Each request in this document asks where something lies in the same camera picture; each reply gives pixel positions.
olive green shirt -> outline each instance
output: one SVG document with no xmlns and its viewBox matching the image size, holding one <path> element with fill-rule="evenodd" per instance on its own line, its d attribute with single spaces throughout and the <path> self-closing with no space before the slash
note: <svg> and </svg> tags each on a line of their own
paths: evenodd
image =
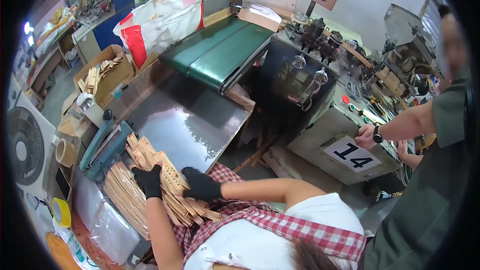
<svg viewBox="0 0 480 270">
<path fill-rule="evenodd" d="M 365 270 L 423 269 L 450 229 L 466 183 L 463 114 L 467 78 L 432 100 L 437 140 L 365 248 Z"/>
</svg>

gloved hand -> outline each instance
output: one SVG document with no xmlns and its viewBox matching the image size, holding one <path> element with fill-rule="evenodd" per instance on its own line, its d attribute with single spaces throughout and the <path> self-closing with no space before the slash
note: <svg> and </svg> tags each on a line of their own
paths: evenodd
<svg viewBox="0 0 480 270">
<path fill-rule="evenodd" d="M 144 171 L 137 167 L 133 167 L 131 171 L 147 199 L 151 197 L 162 199 L 162 190 L 160 189 L 162 167 L 160 165 L 154 165 L 152 171 Z"/>
<path fill-rule="evenodd" d="M 204 201 L 223 198 L 220 192 L 222 183 L 214 181 L 208 175 L 192 167 L 185 167 L 181 172 L 187 178 L 190 185 L 189 190 L 183 191 L 183 197 L 192 197 Z"/>
</svg>

fan grille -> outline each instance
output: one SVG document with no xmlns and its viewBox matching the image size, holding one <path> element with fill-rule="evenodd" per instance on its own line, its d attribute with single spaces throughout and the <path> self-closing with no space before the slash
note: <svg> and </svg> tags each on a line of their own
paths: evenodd
<svg viewBox="0 0 480 270">
<path fill-rule="evenodd" d="M 7 124 L 15 181 L 22 186 L 29 186 L 42 172 L 45 150 L 42 132 L 33 114 L 24 107 L 14 107 L 9 111 Z M 17 156 L 16 145 L 19 142 L 26 146 L 25 160 Z"/>
</svg>

white shirt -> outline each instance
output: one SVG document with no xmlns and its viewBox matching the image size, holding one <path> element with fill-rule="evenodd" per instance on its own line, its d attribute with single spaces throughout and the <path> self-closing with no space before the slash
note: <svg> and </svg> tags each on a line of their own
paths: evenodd
<svg viewBox="0 0 480 270">
<path fill-rule="evenodd" d="M 285 215 L 329 225 L 364 235 L 352 209 L 337 193 L 309 198 L 289 208 Z M 215 231 L 188 258 L 184 270 L 211 270 L 215 262 L 250 270 L 295 270 L 290 242 L 245 219 Z M 329 256 L 341 269 L 356 270 L 357 262 Z"/>
</svg>

